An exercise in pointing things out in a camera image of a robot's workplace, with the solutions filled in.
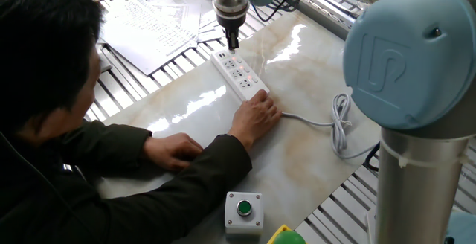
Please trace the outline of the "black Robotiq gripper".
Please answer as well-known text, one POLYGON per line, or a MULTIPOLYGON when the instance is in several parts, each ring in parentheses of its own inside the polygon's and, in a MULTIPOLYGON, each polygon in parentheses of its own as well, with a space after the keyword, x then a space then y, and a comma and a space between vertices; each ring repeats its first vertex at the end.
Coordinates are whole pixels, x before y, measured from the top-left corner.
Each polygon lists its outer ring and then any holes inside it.
POLYGON ((217 14, 216 18, 217 22, 226 30, 225 33, 228 42, 228 49, 237 49, 239 47, 239 40, 236 32, 245 23, 246 15, 244 14, 241 16, 222 17, 217 14))

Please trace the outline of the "person's right hand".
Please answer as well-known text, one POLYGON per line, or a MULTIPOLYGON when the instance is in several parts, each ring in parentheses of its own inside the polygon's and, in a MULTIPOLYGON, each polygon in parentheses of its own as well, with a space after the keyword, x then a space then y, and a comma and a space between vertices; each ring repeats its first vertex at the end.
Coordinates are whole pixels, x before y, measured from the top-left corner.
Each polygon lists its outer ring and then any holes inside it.
POLYGON ((228 134, 250 151, 254 142, 269 132, 280 120, 282 112, 265 90, 259 90, 244 101, 234 114, 228 134))

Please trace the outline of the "person's left hand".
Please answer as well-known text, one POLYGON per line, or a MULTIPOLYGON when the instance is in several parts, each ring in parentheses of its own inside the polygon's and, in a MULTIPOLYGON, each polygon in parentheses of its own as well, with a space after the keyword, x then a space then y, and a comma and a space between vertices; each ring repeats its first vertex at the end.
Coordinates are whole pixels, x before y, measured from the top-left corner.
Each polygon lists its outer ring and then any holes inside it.
POLYGON ((186 133, 177 133, 165 138, 148 137, 142 156, 164 170, 178 172, 190 166, 203 147, 186 133))

